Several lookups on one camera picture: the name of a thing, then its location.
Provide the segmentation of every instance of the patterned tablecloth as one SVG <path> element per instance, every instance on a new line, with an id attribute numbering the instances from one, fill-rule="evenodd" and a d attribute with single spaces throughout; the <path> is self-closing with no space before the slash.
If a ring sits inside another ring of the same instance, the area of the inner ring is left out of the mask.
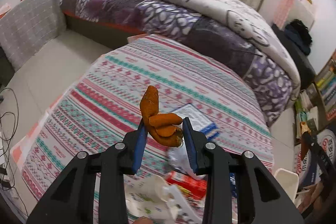
<path id="1" fill-rule="evenodd" d="M 76 153 L 102 152 L 138 127 L 139 103 L 148 85 L 159 90 L 160 112 L 192 104 L 219 128 L 217 144 L 234 153 L 251 150 L 266 167 L 272 167 L 268 128 L 253 91 L 242 79 L 177 42 L 150 35 L 98 58 L 45 122 L 33 129 L 38 132 L 21 171 L 37 200 Z M 18 156 L 18 149 L 12 154 Z M 125 176 L 125 182 L 163 176 L 167 170 L 166 147 L 149 137 L 140 170 Z M 98 175 L 96 222 L 99 181 Z"/>

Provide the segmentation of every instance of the purple patterned bed sheet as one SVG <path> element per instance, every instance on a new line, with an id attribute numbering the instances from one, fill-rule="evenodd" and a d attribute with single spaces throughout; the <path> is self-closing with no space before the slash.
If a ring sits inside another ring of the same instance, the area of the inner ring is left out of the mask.
<path id="1" fill-rule="evenodd" d="M 69 16 L 164 35 L 226 65 L 252 88 L 268 126 L 292 93 L 291 79 L 266 54 L 190 9 L 162 0 L 61 0 L 60 6 Z"/>

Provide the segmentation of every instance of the wire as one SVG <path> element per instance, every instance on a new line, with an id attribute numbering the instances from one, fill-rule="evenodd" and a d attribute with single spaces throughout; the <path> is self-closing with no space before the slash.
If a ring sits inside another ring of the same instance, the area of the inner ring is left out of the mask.
<path id="1" fill-rule="evenodd" d="M 11 112 L 11 111 L 7 111 L 7 112 L 5 112 L 4 114 L 2 114 L 2 115 L 0 116 L 0 125 L 1 125 L 1 128 L 2 128 L 1 118 L 2 118 L 4 115 L 6 115 L 6 114 L 12 114 L 12 115 L 14 116 L 14 126 L 13 126 L 13 132 L 12 132 L 11 137 L 10 137 L 9 139 L 2 138 L 2 137 L 1 137 L 1 139 L 2 139 L 3 141 L 6 141 L 6 142 L 7 142 L 7 149 L 6 149 L 6 151 L 5 151 L 5 150 L 2 148 L 2 150 L 4 151 L 4 153 L 2 153 L 2 154 L 0 155 L 0 157 L 3 156 L 3 155 L 5 155 L 5 157 L 6 157 L 6 153 L 7 153 L 7 151 L 9 150 L 9 148 L 10 148 L 10 146 L 11 146 L 11 141 L 12 141 L 12 139 L 13 139 L 15 133 L 16 133 L 16 130 L 17 130 L 17 127 L 18 127 L 18 124 L 19 124 L 19 106 L 18 106 L 18 101 L 17 101 L 16 94 L 15 94 L 15 92 L 14 92 L 14 90 L 13 90 L 12 88 L 4 88 L 2 91 L 0 91 L 0 94 L 1 94 L 4 90 L 10 90 L 10 91 L 13 93 L 14 98 L 15 98 L 15 101 L 16 101 L 17 115 L 15 115 L 15 114 L 14 114 L 13 112 Z M 26 216 L 28 217 L 28 211 L 27 211 L 26 205 L 25 205 L 25 203 L 23 202 L 21 196 L 19 195 L 18 190 L 15 188 L 15 177 L 14 177 L 14 172 L 13 172 L 12 166 L 11 166 L 10 163 L 9 163 L 9 155 L 8 155 L 8 157 L 7 157 L 7 163 L 6 163 L 6 167 L 5 167 L 5 169 L 7 169 L 8 165 L 9 165 L 10 171 L 11 171 L 11 173 L 12 173 L 13 186 L 11 186 L 10 188 L 7 188 L 7 189 L 3 189 L 3 186 L 2 186 L 2 190 L 3 190 L 3 191 L 8 191 L 8 190 L 10 190 L 10 189 L 15 189 L 15 191 L 16 191 L 16 193 L 17 193 L 17 196 L 20 198 L 20 200 L 21 200 L 21 202 L 22 202 L 22 204 L 23 204 L 23 206 L 24 206 L 24 208 L 25 208 L 25 210 L 26 210 L 26 214 L 25 214 L 24 212 L 22 212 L 22 211 L 21 211 L 21 210 L 20 210 L 20 209 L 19 209 L 19 208 L 12 202 L 12 201 L 11 201 L 11 203 L 12 203 L 12 204 L 13 204 L 13 205 L 14 205 L 14 206 L 15 206 L 21 213 L 23 213 L 24 215 L 26 215 Z"/>

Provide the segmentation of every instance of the white container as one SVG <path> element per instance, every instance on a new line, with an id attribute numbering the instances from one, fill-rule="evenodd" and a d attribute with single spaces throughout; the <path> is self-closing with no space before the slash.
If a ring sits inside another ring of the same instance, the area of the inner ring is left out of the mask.
<path id="1" fill-rule="evenodd" d="M 283 168 L 279 168 L 275 171 L 274 177 L 285 190 L 292 202 L 294 202 L 297 188 L 299 186 L 298 174 Z"/>

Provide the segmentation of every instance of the bed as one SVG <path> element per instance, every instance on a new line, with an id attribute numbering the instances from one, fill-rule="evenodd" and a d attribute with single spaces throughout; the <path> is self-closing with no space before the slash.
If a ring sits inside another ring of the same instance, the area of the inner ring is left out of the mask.
<path id="1" fill-rule="evenodd" d="M 202 5 L 189 6 L 193 1 L 61 0 L 69 28 L 115 50 L 101 56 L 11 150 L 37 200 L 76 153 L 102 152 L 137 128 L 148 85 L 159 91 L 160 112 L 192 104 L 216 124 L 214 142 L 233 153 L 251 150 L 272 168 L 268 126 L 295 100 L 300 81 L 260 15 L 228 1 L 272 40 L 246 38 L 239 26 L 244 18 L 234 10 L 226 18 L 233 25 L 225 25 L 222 13 L 201 13 Z M 126 44 L 126 37 L 140 33 L 150 35 Z M 166 148 L 149 138 L 140 171 L 125 176 L 125 183 L 169 169 Z M 99 176 L 95 221 L 98 197 Z"/>

